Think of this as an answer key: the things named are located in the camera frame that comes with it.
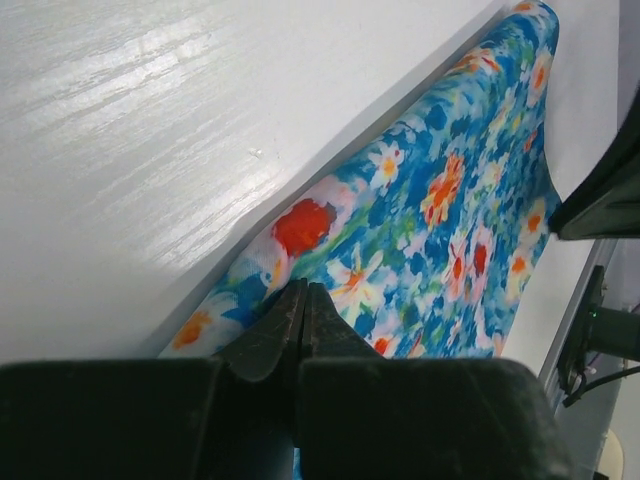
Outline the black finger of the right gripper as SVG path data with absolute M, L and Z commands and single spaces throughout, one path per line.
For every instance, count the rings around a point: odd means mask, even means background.
M 603 157 L 551 215 L 559 239 L 639 237 L 639 116 L 635 97 Z

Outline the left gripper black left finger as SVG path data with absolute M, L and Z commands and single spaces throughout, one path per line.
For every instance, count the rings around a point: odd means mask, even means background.
M 209 358 L 1 369 L 5 479 L 290 479 L 306 284 Z

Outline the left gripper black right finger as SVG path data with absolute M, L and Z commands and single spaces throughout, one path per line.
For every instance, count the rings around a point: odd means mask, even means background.
M 569 479 L 538 378 L 505 359 L 382 357 L 308 288 L 297 434 L 305 479 Z

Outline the blue floral skirt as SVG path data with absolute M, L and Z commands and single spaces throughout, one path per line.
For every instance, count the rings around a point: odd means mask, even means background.
M 560 202 L 544 154 L 558 37 L 548 5 L 517 4 L 264 228 L 163 355 L 221 350 L 299 278 L 386 357 L 499 355 Z

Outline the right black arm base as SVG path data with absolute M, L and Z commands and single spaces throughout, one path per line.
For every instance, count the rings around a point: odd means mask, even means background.
M 605 268 L 595 266 L 557 361 L 559 387 L 566 394 L 562 404 L 566 408 L 600 386 L 639 372 L 639 367 L 634 366 L 592 382 L 587 380 L 590 353 L 639 361 L 639 315 L 603 305 L 604 277 Z

